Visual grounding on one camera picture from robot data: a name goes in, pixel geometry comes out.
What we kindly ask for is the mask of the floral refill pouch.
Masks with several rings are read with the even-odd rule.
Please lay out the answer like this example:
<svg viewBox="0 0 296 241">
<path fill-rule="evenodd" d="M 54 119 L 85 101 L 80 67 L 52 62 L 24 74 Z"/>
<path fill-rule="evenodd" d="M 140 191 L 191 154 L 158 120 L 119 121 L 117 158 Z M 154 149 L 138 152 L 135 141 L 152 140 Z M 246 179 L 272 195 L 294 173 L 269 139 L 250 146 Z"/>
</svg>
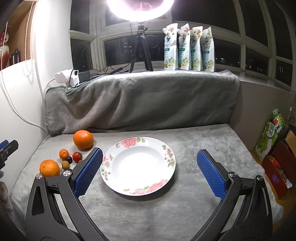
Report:
<svg viewBox="0 0 296 241">
<path fill-rule="evenodd" d="M 188 23 L 178 29 L 179 49 L 178 49 L 178 66 L 181 70 L 189 70 L 190 66 L 190 26 Z"/>
<path fill-rule="evenodd" d="M 203 70 L 214 72 L 215 69 L 215 50 L 214 39 L 211 27 L 204 29 L 201 35 L 202 63 Z"/>
<path fill-rule="evenodd" d="M 177 69 L 177 35 L 178 24 L 172 23 L 163 28 L 164 37 L 164 68 L 165 70 Z"/>
<path fill-rule="evenodd" d="M 193 27 L 191 30 L 191 69 L 200 71 L 202 64 L 202 54 L 201 54 L 201 36 L 203 32 L 203 27 Z"/>
</svg>

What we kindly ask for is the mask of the brown longan fruit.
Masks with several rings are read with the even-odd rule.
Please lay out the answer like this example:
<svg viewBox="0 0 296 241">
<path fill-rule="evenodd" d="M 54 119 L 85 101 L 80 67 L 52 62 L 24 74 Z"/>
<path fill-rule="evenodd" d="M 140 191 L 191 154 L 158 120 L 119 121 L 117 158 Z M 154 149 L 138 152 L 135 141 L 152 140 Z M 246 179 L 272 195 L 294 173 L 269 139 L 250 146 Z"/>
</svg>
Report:
<svg viewBox="0 0 296 241">
<path fill-rule="evenodd" d="M 66 160 L 62 161 L 62 169 L 63 170 L 68 170 L 69 167 L 70 167 L 70 164 L 68 161 L 66 161 Z"/>
</svg>

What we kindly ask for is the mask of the rough bumpy orange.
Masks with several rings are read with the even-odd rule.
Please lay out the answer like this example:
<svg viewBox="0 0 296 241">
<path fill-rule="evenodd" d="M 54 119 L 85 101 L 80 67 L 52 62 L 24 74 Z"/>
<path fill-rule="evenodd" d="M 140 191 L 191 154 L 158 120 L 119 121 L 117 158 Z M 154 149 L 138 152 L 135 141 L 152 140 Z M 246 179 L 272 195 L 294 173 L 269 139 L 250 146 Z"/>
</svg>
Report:
<svg viewBox="0 0 296 241">
<path fill-rule="evenodd" d="M 60 167 L 58 163 L 50 159 L 41 162 L 39 171 L 45 177 L 55 177 L 60 175 Z"/>
</svg>

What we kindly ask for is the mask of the red gift box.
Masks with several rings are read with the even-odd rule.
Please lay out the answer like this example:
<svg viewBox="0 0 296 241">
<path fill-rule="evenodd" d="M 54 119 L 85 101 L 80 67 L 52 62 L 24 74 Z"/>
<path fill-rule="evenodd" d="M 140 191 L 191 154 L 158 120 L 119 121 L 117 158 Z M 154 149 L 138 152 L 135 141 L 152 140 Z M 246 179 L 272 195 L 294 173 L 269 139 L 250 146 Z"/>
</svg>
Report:
<svg viewBox="0 0 296 241">
<path fill-rule="evenodd" d="M 262 167 L 278 199 L 283 199 L 295 187 L 295 156 L 283 141 L 264 158 Z"/>
</svg>

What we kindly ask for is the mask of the brown cardboard box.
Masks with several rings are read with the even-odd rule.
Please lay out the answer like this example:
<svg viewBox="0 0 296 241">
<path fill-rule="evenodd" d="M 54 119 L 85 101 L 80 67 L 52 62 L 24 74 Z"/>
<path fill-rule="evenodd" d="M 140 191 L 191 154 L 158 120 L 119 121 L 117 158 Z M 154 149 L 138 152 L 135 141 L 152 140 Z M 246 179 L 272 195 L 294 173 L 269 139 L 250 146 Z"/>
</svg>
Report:
<svg viewBox="0 0 296 241">
<path fill-rule="evenodd" d="M 289 148 L 292 150 L 292 152 L 295 155 L 295 151 L 296 151 L 296 136 L 293 133 L 292 130 L 289 130 L 287 132 L 287 135 L 285 137 L 285 142 L 287 143 L 287 145 L 289 146 Z"/>
</svg>

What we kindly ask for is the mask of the black power adapter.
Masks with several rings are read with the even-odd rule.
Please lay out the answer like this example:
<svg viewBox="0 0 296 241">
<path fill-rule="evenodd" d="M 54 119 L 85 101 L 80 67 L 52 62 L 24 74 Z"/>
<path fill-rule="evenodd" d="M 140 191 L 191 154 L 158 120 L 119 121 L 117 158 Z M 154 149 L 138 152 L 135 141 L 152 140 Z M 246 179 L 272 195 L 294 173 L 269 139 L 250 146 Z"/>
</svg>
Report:
<svg viewBox="0 0 296 241">
<path fill-rule="evenodd" d="M 90 80 L 90 72 L 83 71 L 78 73 L 79 83 L 84 83 Z"/>
</svg>

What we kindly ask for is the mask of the floral white plate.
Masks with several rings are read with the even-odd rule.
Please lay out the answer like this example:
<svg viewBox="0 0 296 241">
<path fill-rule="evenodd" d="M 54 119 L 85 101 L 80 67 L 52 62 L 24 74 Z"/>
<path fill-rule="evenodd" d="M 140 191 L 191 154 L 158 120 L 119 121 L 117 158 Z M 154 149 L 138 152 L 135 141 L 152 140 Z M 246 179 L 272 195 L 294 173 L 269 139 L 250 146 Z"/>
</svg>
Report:
<svg viewBox="0 0 296 241">
<path fill-rule="evenodd" d="M 175 169 L 175 155 L 166 143 L 156 138 L 132 137 L 107 150 L 100 173 L 113 191 L 144 196 L 168 184 Z"/>
</svg>

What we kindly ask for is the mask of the grey blanket backrest cushion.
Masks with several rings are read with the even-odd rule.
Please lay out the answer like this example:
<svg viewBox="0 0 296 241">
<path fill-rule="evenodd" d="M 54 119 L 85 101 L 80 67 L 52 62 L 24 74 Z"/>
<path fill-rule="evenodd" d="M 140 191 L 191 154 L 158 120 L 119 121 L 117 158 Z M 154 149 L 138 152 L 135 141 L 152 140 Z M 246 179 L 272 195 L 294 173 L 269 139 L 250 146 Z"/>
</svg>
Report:
<svg viewBox="0 0 296 241">
<path fill-rule="evenodd" d="M 45 94 L 50 135 L 165 130 L 229 123 L 239 78 L 230 71 L 156 71 L 95 78 Z"/>
</svg>

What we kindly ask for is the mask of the green printed carton box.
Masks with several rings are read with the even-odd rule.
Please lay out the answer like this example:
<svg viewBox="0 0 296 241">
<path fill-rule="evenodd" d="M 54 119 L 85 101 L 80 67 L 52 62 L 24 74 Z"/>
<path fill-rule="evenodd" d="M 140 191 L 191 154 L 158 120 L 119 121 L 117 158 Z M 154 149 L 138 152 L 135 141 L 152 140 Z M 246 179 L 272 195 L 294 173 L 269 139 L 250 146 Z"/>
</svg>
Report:
<svg viewBox="0 0 296 241">
<path fill-rule="evenodd" d="M 262 163 L 267 156 L 278 135 L 285 129 L 286 123 L 281 112 L 276 108 L 271 113 L 271 119 L 267 121 L 264 130 L 254 148 L 254 154 Z"/>
</svg>

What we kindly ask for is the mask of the large smooth orange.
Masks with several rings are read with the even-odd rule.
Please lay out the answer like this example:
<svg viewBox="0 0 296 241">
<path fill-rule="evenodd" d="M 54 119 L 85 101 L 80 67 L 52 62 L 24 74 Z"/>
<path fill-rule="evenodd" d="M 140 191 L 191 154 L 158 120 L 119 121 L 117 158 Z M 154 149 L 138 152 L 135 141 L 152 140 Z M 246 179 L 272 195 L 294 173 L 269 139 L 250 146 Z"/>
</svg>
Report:
<svg viewBox="0 0 296 241">
<path fill-rule="evenodd" d="M 86 150 L 93 146 L 94 138 L 89 131 L 79 130 L 74 133 L 73 142 L 78 149 Z"/>
</svg>

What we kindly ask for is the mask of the small mandarin orange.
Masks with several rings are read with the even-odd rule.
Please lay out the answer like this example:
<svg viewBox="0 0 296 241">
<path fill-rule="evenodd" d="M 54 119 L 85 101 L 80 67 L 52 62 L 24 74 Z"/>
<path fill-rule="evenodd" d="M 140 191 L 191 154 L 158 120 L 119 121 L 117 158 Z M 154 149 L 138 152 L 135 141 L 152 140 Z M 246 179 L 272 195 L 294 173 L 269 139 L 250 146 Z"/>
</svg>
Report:
<svg viewBox="0 0 296 241">
<path fill-rule="evenodd" d="M 69 157 L 69 152 L 66 149 L 61 149 L 59 151 L 59 157 L 61 160 L 65 160 L 67 157 Z"/>
</svg>

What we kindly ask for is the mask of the dark purple grape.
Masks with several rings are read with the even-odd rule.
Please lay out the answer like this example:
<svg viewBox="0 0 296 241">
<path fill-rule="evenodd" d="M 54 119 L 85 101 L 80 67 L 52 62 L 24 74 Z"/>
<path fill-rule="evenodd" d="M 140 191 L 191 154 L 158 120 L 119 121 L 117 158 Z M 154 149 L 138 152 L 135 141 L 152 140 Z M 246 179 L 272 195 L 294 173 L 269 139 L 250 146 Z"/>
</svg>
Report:
<svg viewBox="0 0 296 241">
<path fill-rule="evenodd" d="M 71 156 L 67 156 L 64 160 L 67 161 L 69 164 L 71 164 L 73 162 Z"/>
</svg>

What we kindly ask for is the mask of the red tomato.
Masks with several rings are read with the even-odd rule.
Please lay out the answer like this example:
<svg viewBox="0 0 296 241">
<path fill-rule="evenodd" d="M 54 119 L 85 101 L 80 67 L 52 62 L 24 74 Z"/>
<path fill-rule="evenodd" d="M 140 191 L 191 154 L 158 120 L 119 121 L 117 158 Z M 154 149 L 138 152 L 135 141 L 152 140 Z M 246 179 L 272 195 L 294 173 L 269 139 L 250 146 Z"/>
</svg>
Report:
<svg viewBox="0 0 296 241">
<path fill-rule="evenodd" d="M 75 163 L 78 163 L 83 159 L 83 155 L 80 152 L 74 152 L 72 154 L 72 159 Z"/>
</svg>

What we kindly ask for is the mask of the red white ceramic vase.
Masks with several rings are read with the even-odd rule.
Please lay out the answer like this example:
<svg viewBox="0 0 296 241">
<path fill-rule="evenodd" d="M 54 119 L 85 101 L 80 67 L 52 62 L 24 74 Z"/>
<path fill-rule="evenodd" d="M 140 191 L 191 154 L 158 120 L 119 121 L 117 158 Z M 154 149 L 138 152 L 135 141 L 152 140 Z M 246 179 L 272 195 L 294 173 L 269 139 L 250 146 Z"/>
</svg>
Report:
<svg viewBox="0 0 296 241">
<path fill-rule="evenodd" d="M 1 32 L 1 45 L 0 45 L 1 70 L 6 68 L 9 57 L 10 57 L 10 48 L 7 45 L 8 39 L 9 39 L 8 27 L 5 27 Z"/>
</svg>

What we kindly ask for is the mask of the white plug charger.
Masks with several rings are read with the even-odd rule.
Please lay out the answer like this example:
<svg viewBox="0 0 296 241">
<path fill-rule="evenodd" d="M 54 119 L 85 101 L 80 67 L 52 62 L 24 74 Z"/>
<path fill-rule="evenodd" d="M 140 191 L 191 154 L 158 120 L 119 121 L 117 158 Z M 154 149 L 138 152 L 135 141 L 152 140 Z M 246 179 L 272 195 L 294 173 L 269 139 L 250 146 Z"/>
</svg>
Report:
<svg viewBox="0 0 296 241">
<path fill-rule="evenodd" d="M 68 83 L 70 87 L 76 87 L 79 84 L 79 70 L 72 69 Z"/>
</svg>

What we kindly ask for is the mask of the white power strip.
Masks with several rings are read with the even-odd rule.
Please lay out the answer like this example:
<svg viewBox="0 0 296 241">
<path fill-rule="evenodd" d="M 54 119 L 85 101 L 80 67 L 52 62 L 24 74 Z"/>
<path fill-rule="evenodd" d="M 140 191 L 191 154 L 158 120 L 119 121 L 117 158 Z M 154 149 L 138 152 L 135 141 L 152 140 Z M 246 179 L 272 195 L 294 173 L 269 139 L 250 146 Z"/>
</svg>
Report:
<svg viewBox="0 0 296 241">
<path fill-rule="evenodd" d="M 74 69 L 67 69 L 60 72 L 55 73 L 55 80 L 58 84 L 69 83 L 72 80 L 72 74 L 74 73 Z"/>
</svg>

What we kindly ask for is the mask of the black tripod stand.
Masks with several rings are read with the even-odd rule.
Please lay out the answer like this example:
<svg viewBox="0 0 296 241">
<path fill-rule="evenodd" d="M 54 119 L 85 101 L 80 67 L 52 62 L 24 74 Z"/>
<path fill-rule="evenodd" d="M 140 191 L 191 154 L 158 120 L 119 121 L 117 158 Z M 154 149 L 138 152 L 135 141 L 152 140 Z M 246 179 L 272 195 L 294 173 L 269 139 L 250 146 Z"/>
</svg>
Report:
<svg viewBox="0 0 296 241">
<path fill-rule="evenodd" d="M 138 22 L 137 35 L 135 37 L 133 46 L 130 46 L 128 42 L 125 43 L 124 49 L 129 54 L 130 73 L 132 73 L 134 70 L 134 65 L 137 61 L 137 58 L 142 58 L 147 71 L 153 71 L 151 55 L 145 36 L 145 32 L 147 30 L 148 28 L 144 26 L 144 22 Z"/>
</svg>

